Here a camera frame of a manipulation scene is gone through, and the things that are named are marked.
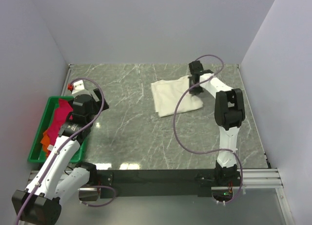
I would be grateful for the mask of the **white t shirt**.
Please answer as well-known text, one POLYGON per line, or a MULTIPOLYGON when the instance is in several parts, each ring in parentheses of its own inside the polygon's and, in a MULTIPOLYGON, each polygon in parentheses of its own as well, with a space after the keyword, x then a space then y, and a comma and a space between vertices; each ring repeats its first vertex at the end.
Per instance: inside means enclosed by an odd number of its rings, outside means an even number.
POLYGON ((176 80, 160 80, 151 83, 155 112, 159 117, 176 113, 195 111, 203 107, 203 101, 195 96, 183 93, 189 88, 188 76, 176 80))

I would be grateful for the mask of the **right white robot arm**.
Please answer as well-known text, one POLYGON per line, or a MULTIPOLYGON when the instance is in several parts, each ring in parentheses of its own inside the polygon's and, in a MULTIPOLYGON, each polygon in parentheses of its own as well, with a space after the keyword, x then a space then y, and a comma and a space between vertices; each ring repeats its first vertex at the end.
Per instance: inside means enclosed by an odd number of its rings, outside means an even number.
POLYGON ((237 137, 245 119, 243 92, 232 88, 218 79, 210 70, 205 70, 199 60, 189 63, 190 94, 198 95, 205 90, 215 99, 214 119, 220 130, 220 142, 214 181, 221 186, 240 175, 237 171, 237 137))

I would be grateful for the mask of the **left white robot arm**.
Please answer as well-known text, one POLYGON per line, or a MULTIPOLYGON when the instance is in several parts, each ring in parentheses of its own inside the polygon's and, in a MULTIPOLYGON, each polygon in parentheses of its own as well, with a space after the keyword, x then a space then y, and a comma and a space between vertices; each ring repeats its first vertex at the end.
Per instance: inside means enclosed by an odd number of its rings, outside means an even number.
POLYGON ((93 94, 86 89, 74 89, 72 94, 73 110, 60 128, 50 155, 25 190, 16 190, 12 196, 16 223, 54 225, 62 206, 79 188, 98 184, 97 167, 90 163, 78 164, 61 179, 71 158, 90 134, 93 123, 109 108, 100 88, 94 89, 93 94))

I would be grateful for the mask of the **magenta t shirt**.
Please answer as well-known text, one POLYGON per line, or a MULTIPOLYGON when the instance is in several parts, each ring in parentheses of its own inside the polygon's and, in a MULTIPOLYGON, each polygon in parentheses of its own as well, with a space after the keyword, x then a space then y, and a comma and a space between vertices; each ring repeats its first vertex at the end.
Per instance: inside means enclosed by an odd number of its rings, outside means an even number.
POLYGON ((48 101, 48 108, 52 111, 52 121, 47 129, 50 145, 48 147, 49 153, 45 153, 46 157, 51 153, 52 146, 56 143, 58 133, 65 123, 67 115, 73 111, 69 101, 61 97, 51 97, 48 101))

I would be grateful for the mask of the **orange t shirt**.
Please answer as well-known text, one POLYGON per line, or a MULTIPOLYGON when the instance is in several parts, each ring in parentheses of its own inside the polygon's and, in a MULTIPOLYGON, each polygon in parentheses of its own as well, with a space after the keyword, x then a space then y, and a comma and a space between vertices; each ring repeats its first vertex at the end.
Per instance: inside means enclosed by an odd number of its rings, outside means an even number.
POLYGON ((47 130, 43 132, 43 138, 41 139, 40 143, 42 144, 42 150, 45 153, 49 153, 48 147, 50 145, 50 138, 47 134, 47 130))

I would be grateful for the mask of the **green plastic bin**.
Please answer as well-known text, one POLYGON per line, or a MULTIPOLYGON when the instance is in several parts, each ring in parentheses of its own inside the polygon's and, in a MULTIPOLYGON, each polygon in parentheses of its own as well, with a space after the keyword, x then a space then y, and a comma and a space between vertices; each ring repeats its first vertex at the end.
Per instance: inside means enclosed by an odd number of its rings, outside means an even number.
MULTIPOLYGON (((73 99, 71 96, 59 96, 59 97, 68 101, 73 99)), ((43 112, 39 127, 37 129, 37 133, 35 135, 35 138, 34 138, 34 141, 33 141, 29 156, 28 156, 28 162, 30 163, 44 163, 45 160, 47 159, 45 152, 42 150, 42 144, 40 143, 40 141, 43 138, 43 132, 48 129, 52 121, 51 120, 52 111, 50 108, 48 108, 48 101, 46 103, 45 110, 43 112)))

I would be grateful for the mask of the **black base beam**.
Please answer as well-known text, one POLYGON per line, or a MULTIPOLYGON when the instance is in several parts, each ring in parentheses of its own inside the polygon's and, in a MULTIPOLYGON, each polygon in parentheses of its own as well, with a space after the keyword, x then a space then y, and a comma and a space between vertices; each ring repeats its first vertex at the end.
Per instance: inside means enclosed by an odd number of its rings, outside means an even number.
POLYGON ((82 186, 108 186, 119 197, 182 196, 212 197, 213 187, 228 188, 241 185, 241 173, 224 173, 216 169, 131 169, 98 170, 82 186))

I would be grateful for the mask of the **aluminium frame rail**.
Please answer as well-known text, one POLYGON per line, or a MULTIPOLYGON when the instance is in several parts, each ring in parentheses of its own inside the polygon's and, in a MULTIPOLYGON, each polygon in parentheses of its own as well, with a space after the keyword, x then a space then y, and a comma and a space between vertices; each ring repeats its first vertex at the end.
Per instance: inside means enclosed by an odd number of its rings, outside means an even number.
MULTIPOLYGON (((226 204, 246 189, 283 187, 280 175, 276 169, 244 169, 238 171, 242 176, 241 185, 239 187, 229 186, 228 188, 213 187, 211 198, 215 199, 220 204, 226 204)), ((65 175, 63 172, 61 179, 64 180, 66 176, 68 175, 65 175)), ((97 198, 106 199, 107 203, 111 203, 116 197, 118 197, 117 191, 108 186, 81 187, 76 192, 86 191, 89 188, 95 190, 97 198)))

